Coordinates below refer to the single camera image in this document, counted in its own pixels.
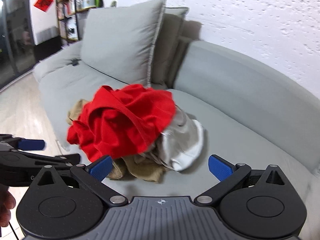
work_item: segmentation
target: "red fabric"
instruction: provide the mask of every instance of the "red fabric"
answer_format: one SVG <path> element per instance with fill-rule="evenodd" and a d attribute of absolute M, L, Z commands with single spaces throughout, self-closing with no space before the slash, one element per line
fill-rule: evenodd
<path fill-rule="evenodd" d="M 67 141 L 79 144 L 94 162 L 146 151 L 175 114 L 168 91 L 129 85 L 121 90 L 102 86 L 69 127 Z"/>

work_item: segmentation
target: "blue rubber pad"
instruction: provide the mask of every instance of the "blue rubber pad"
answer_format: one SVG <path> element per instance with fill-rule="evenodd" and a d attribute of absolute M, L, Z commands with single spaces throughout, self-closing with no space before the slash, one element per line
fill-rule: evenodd
<path fill-rule="evenodd" d="M 18 142 L 18 148 L 22 151 L 42 151 L 44 147 L 44 140 L 22 139 Z"/>
<path fill-rule="evenodd" d="M 209 157 L 208 166 L 209 171 L 220 181 L 223 181 L 233 173 L 231 167 L 219 161 L 213 156 Z"/>
<path fill-rule="evenodd" d="M 111 172 L 112 170 L 112 158 L 108 156 L 103 159 L 101 162 L 96 164 L 89 170 L 89 174 L 95 177 L 99 181 L 103 181 L 104 178 Z"/>

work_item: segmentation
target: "finger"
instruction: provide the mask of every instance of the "finger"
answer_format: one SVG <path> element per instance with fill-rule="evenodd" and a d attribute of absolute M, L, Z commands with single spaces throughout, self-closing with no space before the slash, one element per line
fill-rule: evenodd
<path fill-rule="evenodd" d="M 4 200 L 4 205 L 6 206 L 7 209 L 13 209 L 16 206 L 16 200 L 9 191 L 7 191 L 6 194 L 7 195 Z"/>
<path fill-rule="evenodd" d="M 5 206 L 1 207 L 0 210 L 0 227 L 7 227 L 9 225 L 9 220 L 11 219 L 11 212 Z"/>

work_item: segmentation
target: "gray sofa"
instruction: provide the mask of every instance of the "gray sofa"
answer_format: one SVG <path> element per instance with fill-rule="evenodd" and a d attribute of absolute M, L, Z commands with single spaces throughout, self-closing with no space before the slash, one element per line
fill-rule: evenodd
<path fill-rule="evenodd" d="M 40 62 L 34 68 L 41 100 L 57 139 L 70 153 L 86 155 L 66 141 L 67 111 L 81 98 L 91 100 L 101 85 L 120 89 L 126 84 L 89 67 L 68 65 L 79 58 L 81 41 Z M 176 104 L 205 129 L 201 156 L 187 170 L 167 172 L 159 184 L 139 179 L 103 182 L 131 198 L 135 195 L 192 198 L 219 181 L 208 170 L 217 154 L 253 169 L 277 164 L 308 209 L 303 238 L 319 232 L 320 101 L 297 83 L 263 63 L 230 49 L 181 37 L 167 75 Z"/>

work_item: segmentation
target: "wooden floor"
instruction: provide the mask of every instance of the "wooden floor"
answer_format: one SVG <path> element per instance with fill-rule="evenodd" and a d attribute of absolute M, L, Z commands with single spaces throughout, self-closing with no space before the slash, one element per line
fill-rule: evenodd
<path fill-rule="evenodd" d="M 30 73 L 0 93 L 0 133 L 13 134 L 16 137 L 43 139 L 46 149 L 39 153 L 47 156 L 59 155 L 59 147 L 50 121 L 40 103 L 38 84 Z M 17 205 L 27 187 L 12 187 L 9 191 L 17 200 Z M 11 224 L 18 237 L 23 238 L 12 211 Z M 1 240 L 15 240 L 10 227 L 2 228 Z"/>

